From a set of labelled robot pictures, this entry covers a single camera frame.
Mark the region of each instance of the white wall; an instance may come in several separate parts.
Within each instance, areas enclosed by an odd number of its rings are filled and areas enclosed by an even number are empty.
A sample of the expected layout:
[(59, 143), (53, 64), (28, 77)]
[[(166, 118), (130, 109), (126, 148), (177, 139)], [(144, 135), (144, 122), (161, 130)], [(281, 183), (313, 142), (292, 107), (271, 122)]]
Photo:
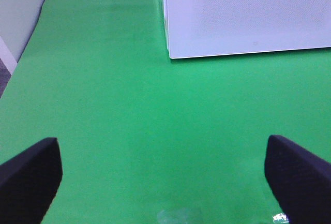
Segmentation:
[(0, 41), (2, 38), (16, 61), (23, 53), (36, 25), (43, 1), (0, 0)]

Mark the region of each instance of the transparent plastic object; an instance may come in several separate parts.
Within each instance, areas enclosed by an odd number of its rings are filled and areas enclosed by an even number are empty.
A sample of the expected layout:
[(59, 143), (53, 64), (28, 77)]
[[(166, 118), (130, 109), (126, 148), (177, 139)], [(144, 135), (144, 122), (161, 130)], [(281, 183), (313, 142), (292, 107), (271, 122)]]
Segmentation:
[(286, 214), (280, 213), (273, 216), (274, 224), (282, 224), (282, 223), (289, 223), (289, 219), (287, 218)]
[(203, 224), (199, 208), (182, 208), (180, 210), (162, 210), (157, 214), (159, 224)]

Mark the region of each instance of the green mat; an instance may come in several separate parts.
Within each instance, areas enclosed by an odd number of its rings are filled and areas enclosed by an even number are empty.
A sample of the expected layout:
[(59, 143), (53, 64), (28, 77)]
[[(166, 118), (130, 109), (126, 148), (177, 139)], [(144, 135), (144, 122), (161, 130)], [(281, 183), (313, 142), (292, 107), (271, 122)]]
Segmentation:
[(58, 137), (43, 223), (272, 223), (263, 174), (281, 134), (331, 157), (331, 50), (171, 61), (160, 0), (46, 0), (0, 99), (0, 162)]

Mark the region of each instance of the perforated white panel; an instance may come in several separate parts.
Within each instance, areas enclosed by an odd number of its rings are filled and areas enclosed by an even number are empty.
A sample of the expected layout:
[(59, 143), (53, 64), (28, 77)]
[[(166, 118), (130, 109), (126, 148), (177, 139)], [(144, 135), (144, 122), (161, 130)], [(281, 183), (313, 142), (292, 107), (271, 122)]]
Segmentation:
[(167, 0), (172, 58), (331, 47), (331, 0)]

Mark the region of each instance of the green carpet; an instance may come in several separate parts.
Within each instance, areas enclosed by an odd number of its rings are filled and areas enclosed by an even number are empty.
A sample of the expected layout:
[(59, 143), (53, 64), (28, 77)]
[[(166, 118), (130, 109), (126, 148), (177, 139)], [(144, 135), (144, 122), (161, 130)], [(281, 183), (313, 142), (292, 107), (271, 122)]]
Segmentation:
[(273, 223), (267, 138), (331, 159), (331, 50), (171, 61), (160, 0), (46, 0), (0, 99), (0, 162), (58, 137), (43, 223)]

